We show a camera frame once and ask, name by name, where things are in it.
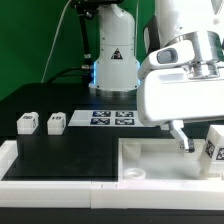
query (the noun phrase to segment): warning label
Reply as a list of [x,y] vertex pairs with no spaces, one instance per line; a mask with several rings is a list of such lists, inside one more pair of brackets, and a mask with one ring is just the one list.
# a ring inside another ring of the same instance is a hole
[[117,48],[111,59],[123,60],[120,50]]

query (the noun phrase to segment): cable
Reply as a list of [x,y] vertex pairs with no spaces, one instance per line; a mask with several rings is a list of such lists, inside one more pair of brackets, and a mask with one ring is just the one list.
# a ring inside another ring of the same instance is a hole
[[71,76],[74,76],[74,77],[83,77],[83,75],[74,75],[74,74],[70,74],[70,75],[60,75],[60,76],[57,76],[57,77],[54,77],[54,78],[49,79],[46,83],[47,83],[47,84],[50,84],[50,83],[52,83],[55,79],[58,79],[58,78],[64,78],[64,77],[71,77]]
[[56,33],[55,33],[55,36],[54,36],[54,41],[53,41],[53,44],[52,44],[52,47],[51,47],[51,51],[50,51],[50,54],[48,56],[48,59],[47,59],[47,63],[46,63],[46,66],[45,66],[45,69],[44,69],[44,74],[43,74],[43,77],[42,77],[42,80],[41,80],[41,83],[44,82],[44,79],[45,79],[45,76],[46,76],[46,73],[47,73],[47,69],[48,69],[48,66],[49,66],[49,63],[50,63],[50,60],[51,60],[51,57],[52,57],[52,54],[53,54],[53,51],[54,51],[54,48],[55,48],[55,44],[56,44],[56,41],[57,41],[57,38],[58,38],[58,34],[59,34],[59,31],[60,31],[60,28],[61,28],[61,24],[62,24],[62,21],[64,19],[64,16],[65,16],[65,12],[69,6],[69,4],[71,3],[72,0],[69,0],[67,2],[67,4],[65,5],[63,11],[62,11],[62,14],[61,14],[61,17],[60,17],[60,20],[59,20],[59,23],[58,23],[58,26],[57,26],[57,30],[56,30]]
[[57,73],[52,78],[50,78],[46,83],[52,83],[55,79],[57,79],[59,77],[74,76],[74,75],[64,75],[64,74],[68,73],[68,72],[71,72],[71,71],[81,71],[81,70],[82,70],[81,67],[72,67],[72,68],[65,69],[65,70]]
[[139,18],[139,2],[140,0],[138,0],[137,2],[137,6],[136,6],[136,26],[135,26],[135,57],[137,57],[137,45],[138,45],[138,18]]

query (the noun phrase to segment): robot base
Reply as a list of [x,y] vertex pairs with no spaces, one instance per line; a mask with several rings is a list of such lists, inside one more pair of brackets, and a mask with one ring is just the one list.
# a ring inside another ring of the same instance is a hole
[[109,91],[97,88],[94,84],[89,84],[89,92],[94,95],[102,96],[102,97],[111,97],[111,98],[126,98],[132,97],[136,95],[137,88],[128,91]]

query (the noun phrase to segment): white platform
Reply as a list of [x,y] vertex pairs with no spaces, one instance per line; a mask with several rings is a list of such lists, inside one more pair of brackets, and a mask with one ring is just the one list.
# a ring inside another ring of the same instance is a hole
[[[224,210],[222,178],[200,177],[204,144],[196,140],[196,153],[184,154],[175,140],[120,139],[118,182],[1,181],[0,206]],[[124,158],[133,145],[138,152]],[[125,179],[129,168],[144,170],[146,178]]]

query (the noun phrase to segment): black cable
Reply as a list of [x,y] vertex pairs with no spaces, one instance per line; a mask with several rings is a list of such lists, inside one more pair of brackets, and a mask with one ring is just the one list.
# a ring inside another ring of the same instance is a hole
[[51,80],[48,80],[46,83],[49,84],[49,83],[52,83],[55,79],[64,78],[64,77],[71,77],[71,76],[73,76],[73,77],[82,77],[83,75],[74,75],[74,74],[73,75],[60,75],[60,76],[52,78]]
[[71,71],[81,71],[81,67],[72,67],[72,68],[67,68],[59,73],[57,73],[55,76],[50,78],[46,83],[52,83],[55,79],[59,77],[67,77],[67,76],[81,76],[81,75],[64,75],[65,73],[71,72]]

